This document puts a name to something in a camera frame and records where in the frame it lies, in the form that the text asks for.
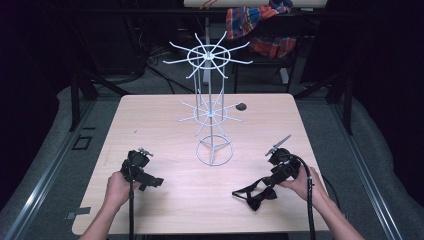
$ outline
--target wire circle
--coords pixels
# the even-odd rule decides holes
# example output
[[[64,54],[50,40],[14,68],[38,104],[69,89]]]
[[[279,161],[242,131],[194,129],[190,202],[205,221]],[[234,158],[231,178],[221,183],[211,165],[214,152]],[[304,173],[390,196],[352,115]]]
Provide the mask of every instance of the wire circle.
[[[215,49],[217,49],[217,48],[222,50],[222,51],[218,52],[218,53],[214,53]],[[215,58],[222,60],[223,61],[222,64],[216,65],[216,63],[214,61]],[[208,60],[214,63],[213,66],[211,66],[211,67],[205,67],[204,66],[206,61],[208,61]],[[205,69],[211,70],[211,69],[224,67],[225,65],[227,65],[230,62],[230,60],[231,60],[231,53],[226,48],[219,46],[219,45],[212,45],[212,44],[200,45],[200,46],[197,46],[197,47],[190,49],[190,51],[188,51],[188,53],[187,53],[187,61],[190,63],[190,65],[192,65],[193,67],[196,67],[196,68],[204,69],[204,70]]]

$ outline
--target black strap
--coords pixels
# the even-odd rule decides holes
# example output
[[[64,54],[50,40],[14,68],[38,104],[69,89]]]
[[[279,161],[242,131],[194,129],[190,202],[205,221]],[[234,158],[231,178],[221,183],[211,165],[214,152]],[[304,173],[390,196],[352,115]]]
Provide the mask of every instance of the black strap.
[[[245,188],[242,188],[240,190],[234,191],[232,194],[233,196],[236,196],[238,198],[242,198],[244,200],[246,200],[247,204],[249,205],[249,207],[253,210],[256,211],[259,209],[259,207],[261,206],[261,202],[265,199],[267,200],[272,200],[272,199],[276,199],[277,198],[277,194],[274,191],[274,186],[275,184],[271,184],[268,185],[261,193],[255,195],[254,197],[252,197],[252,192],[255,190],[255,188],[258,186],[259,182],[263,182],[263,183],[267,183],[267,178],[269,177],[264,177],[261,178],[259,180],[257,180],[256,182],[254,182],[252,185],[247,186]],[[238,193],[246,193],[247,197],[242,197],[240,196]]]

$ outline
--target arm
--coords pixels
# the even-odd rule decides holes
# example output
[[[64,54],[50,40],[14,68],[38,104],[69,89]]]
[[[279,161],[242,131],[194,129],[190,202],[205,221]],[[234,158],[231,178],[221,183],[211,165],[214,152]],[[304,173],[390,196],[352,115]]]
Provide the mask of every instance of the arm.
[[[318,173],[309,168],[312,176],[312,205],[321,214],[334,239],[364,239],[362,235],[347,221],[337,205],[327,195]],[[307,198],[307,176],[303,167],[299,169],[299,176],[295,180],[286,180],[279,184],[297,193],[303,200]]]
[[[137,188],[140,183],[134,182],[133,185]],[[80,239],[106,239],[116,213],[129,198],[129,192],[130,183],[125,180],[121,172],[114,172],[108,180],[102,207]]]

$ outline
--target gray floor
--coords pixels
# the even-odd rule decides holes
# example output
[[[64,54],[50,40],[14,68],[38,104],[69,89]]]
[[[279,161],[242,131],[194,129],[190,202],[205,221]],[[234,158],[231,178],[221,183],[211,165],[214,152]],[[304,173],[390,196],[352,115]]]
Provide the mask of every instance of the gray floor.
[[[184,64],[162,63],[163,59],[175,58],[170,54],[152,58],[155,64],[151,66],[193,89],[192,80],[185,79],[191,73],[190,68]],[[296,69],[292,94],[303,89],[298,84],[302,61],[304,58]],[[225,83],[225,92],[231,93],[233,76],[227,71],[229,79]],[[263,73],[260,76],[273,78],[272,75],[265,77]],[[279,81],[279,78],[274,77],[272,81]],[[214,92],[221,88],[219,83],[213,85]],[[136,81],[119,86],[134,94],[172,94],[168,83],[150,71]],[[176,85],[172,86],[175,93],[187,93]],[[70,90],[67,88],[58,94],[60,109],[54,125],[21,185],[0,214],[1,239],[76,238],[71,232],[72,219],[66,220],[65,217],[79,207],[119,103],[117,94],[103,86],[96,87],[100,98],[96,102],[82,99],[82,122],[73,133],[68,132],[71,126]],[[244,90],[263,91],[264,88],[256,86]],[[354,101],[354,135],[349,136],[340,124],[340,107],[327,105],[323,99],[325,93],[326,90],[322,89],[308,99],[298,100],[297,105],[321,172],[333,184],[342,211],[366,239],[424,239],[424,209],[407,195],[393,174],[390,151],[366,110]],[[93,137],[90,149],[84,153],[72,150],[79,134]],[[289,236],[290,239],[309,238],[307,232],[290,233]],[[318,239],[331,239],[331,235],[325,232],[317,236]],[[206,237],[224,239],[223,236]],[[189,237],[168,236],[166,239],[173,238]],[[127,236],[111,236],[111,239],[127,239]],[[252,235],[241,236],[241,239],[274,238],[272,235]]]

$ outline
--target spinning rack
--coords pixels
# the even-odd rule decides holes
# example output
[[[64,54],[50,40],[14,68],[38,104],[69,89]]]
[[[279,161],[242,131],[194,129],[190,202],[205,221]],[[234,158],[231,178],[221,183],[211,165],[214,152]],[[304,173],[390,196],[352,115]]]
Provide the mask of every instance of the spinning rack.
[[[226,32],[218,41],[218,43],[216,45],[213,45],[213,44],[203,44],[202,41],[200,41],[200,39],[197,37],[197,34],[195,34],[195,37],[197,41],[200,43],[200,45],[192,49],[184,48],[170,42],[170,44],[173,47],[187,51],[187,58],[182,60],[172,61],[172,62],[163,61],[166,64],[188,62],[193,67],[193,72],[186,78],[187,79],[193,78],[194,87],[195,87],[196,105],[193,106],[188,103],[184,103],[184,102],[181,102],[181,103],[188,107],[193,108],[194,113],[192,117],[180,119],[178,121],[186,121],[190,119],[195,119],[200,124],[200,128],[197,131],[195,136],[197,136],[200,133],[203,127],[205,126],[209,127],[209,130],[210,130],[209,135],[200,139],[196,147],[197,158],[209,166],[223,165],[227,163],[233,156],[234,148],[231,143],[231,140],[227,138],[227,136],[224,133],[224,130],[221,128],[220,125],[226,119],[242,121],[240,119],[229,117],[227,113],[227,109],[232,108],[240,104],[241,102],[239,102],[238,104],[233,104],[228,107],[225,107],[224,105],[225,79],[228,79],[228,76],[225,75],[225,66],[229,62],[237,62],[241,64],[252,63],[251,61],[244,62],[244,61],[231,59],[231,53],[230,53],[231,51],[244,48],[249,43],[246,43],[243,46],[239,46],[239,47],[235,47],[235,48],[227,50],[226,48],[219,45],[222,42],[222,40],[225,38],[225,35],[226,35]],[[212,99],[212,90],[211,90],[212,82],[210,79],[211,70],[217,70],[222,77],[221,78],[222,88],[220,93],[216,97],[216,99]],[[204,93],[202,92],[201,71],[203,71],[204,73],[203,83],[207,83],[209,86],[208,99],[205,99],[203,97]],[[221,134],[214,133],[214,127],[217,127]],[[202,151],[202,146],[205,146],[207,150]],[[215,153],[218,150],[221,150],[221,151],[226,150],[225,152],[226,157],[223,160],[215,161],[215,155],[216,155]]]

